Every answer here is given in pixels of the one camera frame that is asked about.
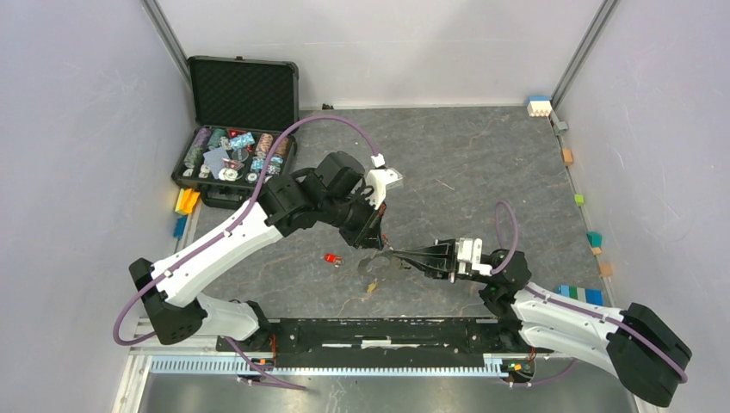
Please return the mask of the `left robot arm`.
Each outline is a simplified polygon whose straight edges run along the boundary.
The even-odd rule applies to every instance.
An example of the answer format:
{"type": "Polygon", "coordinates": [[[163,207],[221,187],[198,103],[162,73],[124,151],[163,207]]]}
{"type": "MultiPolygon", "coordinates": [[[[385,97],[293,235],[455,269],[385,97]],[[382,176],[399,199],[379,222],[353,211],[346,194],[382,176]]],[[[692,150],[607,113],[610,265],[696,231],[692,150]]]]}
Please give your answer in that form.
{"type": "Polygon", "coordinates": [[[204,289],[254,252],[317,223],[336,228],[353,248],[383,249],[387,190],[401,182],[395,169],[365,170],[351,155],[332,152],[315,168],[268,179],[257,197],[184,250],[133,262],[153,337],[172,345],[196,334],[229,336],[249,350],[264,348],[270,327],[256,303],[213,299],[204,289]]]}

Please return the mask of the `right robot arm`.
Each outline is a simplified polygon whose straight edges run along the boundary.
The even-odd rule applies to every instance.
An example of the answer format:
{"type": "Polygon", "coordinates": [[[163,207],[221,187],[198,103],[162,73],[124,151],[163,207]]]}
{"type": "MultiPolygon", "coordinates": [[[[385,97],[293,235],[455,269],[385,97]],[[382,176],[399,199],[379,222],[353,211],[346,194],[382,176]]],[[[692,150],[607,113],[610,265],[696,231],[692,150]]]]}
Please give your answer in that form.
{"type": "Polygon", "coordinates": [[[506,321],[497,338],[509,351],[529,345],[584,361],[663,408],[688,380],[692,352],[655,311],[638,303],[626,309],[593,305],[539,287],[522,251],[486,254],[481,239],[462,237],[392,254],[430,278],[483,284],[479,296],[506,321]]]}

